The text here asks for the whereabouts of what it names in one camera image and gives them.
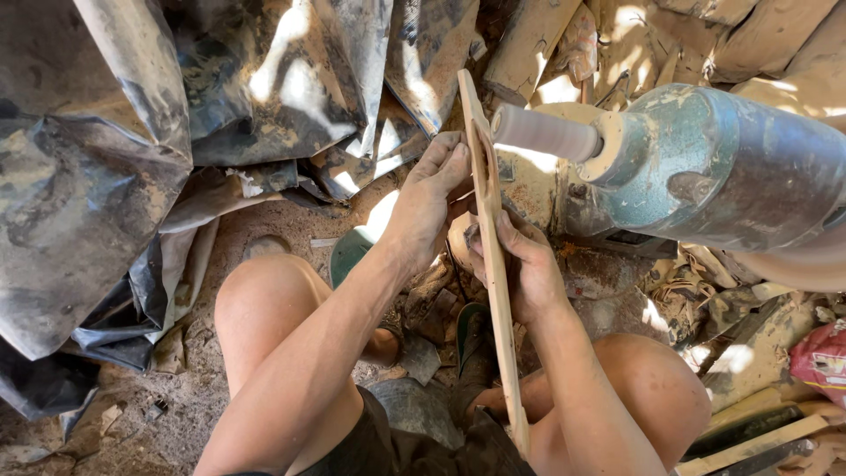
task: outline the dark shorts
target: dark shorts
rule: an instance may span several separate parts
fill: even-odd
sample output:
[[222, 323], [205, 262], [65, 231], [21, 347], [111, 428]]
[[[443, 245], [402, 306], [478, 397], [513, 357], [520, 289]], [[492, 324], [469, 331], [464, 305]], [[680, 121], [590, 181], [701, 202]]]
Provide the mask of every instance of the dark shorts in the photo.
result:
[[353, 430], [299, 476], [534, 476], [503, 428], [476, 409], [464, 446], [450, 450], [424, 434], [388, 427], [382, 404], [359, 387], [365, 407]]

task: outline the hand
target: hand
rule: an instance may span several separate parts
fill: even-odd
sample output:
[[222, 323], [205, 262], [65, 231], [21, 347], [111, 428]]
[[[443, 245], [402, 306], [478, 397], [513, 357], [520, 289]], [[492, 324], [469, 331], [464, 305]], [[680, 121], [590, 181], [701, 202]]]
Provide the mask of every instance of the hand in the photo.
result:
[[475, 195], [461, 198], [471, 191], [467, 136], [438, 134], [405, 179], [379, 242], [397, 253], [412, 275], [426, 270], [442, 250], [453, 219], [475, 203]]
[[[495, 219], [497, 238], [505, 251], [508, 293], [514, 320], [531, 327], [538, 319], [557, 315], [569, 307], [561, 270], [549, 241], [533, 224], [510, 208]], [[470, 239], [470, 264], [473, 273], [487, 287], [481, 237]]]

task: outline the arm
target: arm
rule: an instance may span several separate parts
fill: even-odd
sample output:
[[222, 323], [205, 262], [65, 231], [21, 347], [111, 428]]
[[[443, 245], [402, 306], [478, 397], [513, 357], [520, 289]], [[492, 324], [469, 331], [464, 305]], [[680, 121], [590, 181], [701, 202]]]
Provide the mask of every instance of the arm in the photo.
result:
[[[497, 237], [511, 255], [514, 316], [543, 363], [555, 404], [550, 416], [560, 424], [575, 473], [666, 474], [596, 359], [546, 237], [510, 210], [497, 216]], [[479, 262], [481, 247], [473, 245], [471, 260]]]
[[445, 133], [430, 145], [409, 174], [382, 238], [250, 376], [217, 422], [195, 474], [285, 473], [393, 298], [431, 264], [443, 243], [438, 236], [466, 209], [468, 200], [449, 205], [466, 193], [470, 175], [461, 139]]

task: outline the sanding drum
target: sanding drum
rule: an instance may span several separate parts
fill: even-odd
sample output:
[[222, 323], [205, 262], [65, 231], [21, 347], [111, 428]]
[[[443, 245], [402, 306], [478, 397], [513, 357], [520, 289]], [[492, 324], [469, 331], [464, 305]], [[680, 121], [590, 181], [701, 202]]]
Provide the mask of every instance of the sanding drum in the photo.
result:
[[491, 136], [497, 144], [545, 152], [578, 163], [598, 155], [603, 143], [592, 125], [511, 104], [503, 104], [493, 114]]

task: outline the knee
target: knee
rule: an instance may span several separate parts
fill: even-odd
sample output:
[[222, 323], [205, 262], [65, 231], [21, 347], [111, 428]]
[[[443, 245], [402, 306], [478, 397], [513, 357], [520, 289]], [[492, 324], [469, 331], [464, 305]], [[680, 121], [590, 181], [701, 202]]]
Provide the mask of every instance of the knee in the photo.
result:
[[239, 264], [223, 281], [215, 302], [215, 322], [220, 324], [259, 308], [302, 307], [313, 311], [329, 292], [326, 283], [301, 257], [256, 257]]
[[650, 402], [705, 428], [711, 400], [705, 386], [673, 349], [642, 335], [613, 334], [598, 340], [596, 356], [621, 398]]

